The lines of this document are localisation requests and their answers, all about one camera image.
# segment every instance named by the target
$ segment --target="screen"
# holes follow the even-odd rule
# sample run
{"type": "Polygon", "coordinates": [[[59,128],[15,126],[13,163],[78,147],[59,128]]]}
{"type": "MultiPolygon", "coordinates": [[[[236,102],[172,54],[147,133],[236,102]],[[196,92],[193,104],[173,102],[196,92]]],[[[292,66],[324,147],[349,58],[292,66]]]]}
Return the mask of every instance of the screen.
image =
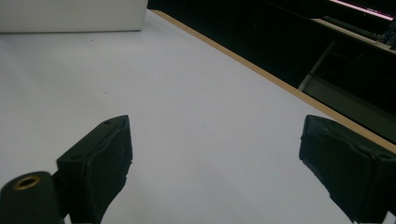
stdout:
{"type": "Polygon", "coordinates": [[[387,21],[396,15],[396,0],[330,0],[336,4],[371,14],[387,21]]]}

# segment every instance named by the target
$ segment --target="brown edge trim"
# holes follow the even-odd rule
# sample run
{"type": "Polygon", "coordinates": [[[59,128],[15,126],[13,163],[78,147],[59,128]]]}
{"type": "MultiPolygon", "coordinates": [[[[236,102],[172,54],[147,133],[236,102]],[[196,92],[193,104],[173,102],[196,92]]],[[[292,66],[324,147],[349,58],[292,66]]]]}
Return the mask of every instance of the brown edge trim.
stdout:
{"type": "Polygon", "coordinates": [[[343,115],[337,113],[336,111],[332,110],[331,108],[327,107],[326,105],[323,105],[321,102],[315,100],[314,98],[308,96],[307,94],[295,89],[294,87],[292,87],[291,85],[282,81],[281,79],[274,77],[270,73],[261,69],[259,66],[255,65],[255,64],[249,62],[248,60],[242,58],[241,56],[233,53],[229,49],[224,48],[222,45],[220,45],[220,44],[216,43],[215,41],[209,39],[208,37],[200,34],[199,32],[191,29],[189,26],[183,24],[182,22],[175,20],[174,18],[168,16],[167,14],[165,14],[159,10],[151,10],[151,11],[154,12],[155,14],[157,14],[158,16],[164,18],[165,20],[173,23],[175,26],[182,29],[183,31],[189,33],[190,35],[197,37],[198,39],[204,41],[206,44],[210,45],[211,47],[221,51],[222,53],[226,54],[227,56],[240,62],[247,68],[253,70],[254,72],[261,75],[262,77],[265,77],[266,79],[275,83],[280,88],[282,88],[285,91],[288,91],[289,93],[293,94],[294,96],[300,98],[307,104],[312,105],[315,109],[328,115],[332,119],[337,120],[339,123],[343,124],[348,129],[354,131],[355,133],[362,135],[363,137],[370,139],[371,141],[379,144],[381,147],[384,147],[384,148],[388,149],[389,151],[396,153],[396,146],[393,145],[391,142],[389,142],[389,141],[383,139],[382,137],[376,135],[375,133],[372,133],[369,130],[361,127],[359,124],[355,123],[354,121],[344,117],[343,115]]]}

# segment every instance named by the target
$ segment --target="white box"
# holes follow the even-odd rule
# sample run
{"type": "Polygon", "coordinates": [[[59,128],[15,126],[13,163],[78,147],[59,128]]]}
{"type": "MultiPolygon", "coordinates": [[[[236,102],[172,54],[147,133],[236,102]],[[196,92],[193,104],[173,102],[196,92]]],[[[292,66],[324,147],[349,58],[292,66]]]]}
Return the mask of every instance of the white box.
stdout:
{"type": "Polygon", "coordinates": [[[0,33],[140,30],[148,0],[0,0],[0,33]]]}

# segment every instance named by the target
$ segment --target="white tabletop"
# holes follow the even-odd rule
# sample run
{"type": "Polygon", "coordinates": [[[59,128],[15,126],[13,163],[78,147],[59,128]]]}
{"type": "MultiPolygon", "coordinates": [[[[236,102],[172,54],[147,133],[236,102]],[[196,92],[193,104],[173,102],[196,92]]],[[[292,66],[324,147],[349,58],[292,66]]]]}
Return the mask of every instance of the white tabletop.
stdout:
{"type": "Polygon", "coordinates": [[[298,158],[314,107],[148,11],[141,32],[0,35],[0,185],[129,115],[103,223],[350,223],[298,158]]]}

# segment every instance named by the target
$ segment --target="pink light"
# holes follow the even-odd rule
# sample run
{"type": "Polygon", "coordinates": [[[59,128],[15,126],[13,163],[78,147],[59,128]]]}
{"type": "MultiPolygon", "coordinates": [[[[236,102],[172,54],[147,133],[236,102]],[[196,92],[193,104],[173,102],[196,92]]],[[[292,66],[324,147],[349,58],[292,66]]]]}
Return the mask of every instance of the pink light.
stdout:
{"type": "Polygon", "coordinates": [[[338,0],[330,0],[330,1],[331,1],[331,2],[334,2],[334,3],[337,3],[337,4],[340,4],[340,5],[343,5],[343,6],[346,6],[346,7],[354,8],[354,9],[356,9],[356,10],[359,10],[359,11],[362,11],[362,12],[365,12],[365,13],[368,13],[368,14],[371,14],[371,15],[374,15],[374,16],[377,16],[377,17],[380,17],[380,18],[385,19],[385,20],[388,20],[388,21],[392,21],[392,20],[393,20],[393,18],[390,17],[390,16],[382,15],[382,14],[380,14],[380,13],[376,13],[376,12],[367,10],[366,8],[356,7],[356,6],[353,6],[353,5],[350,5],[350,4],[348,4],[348,3],[345,3],[345,2],[342,2],[342,1],[338,1],[338,0]]]}

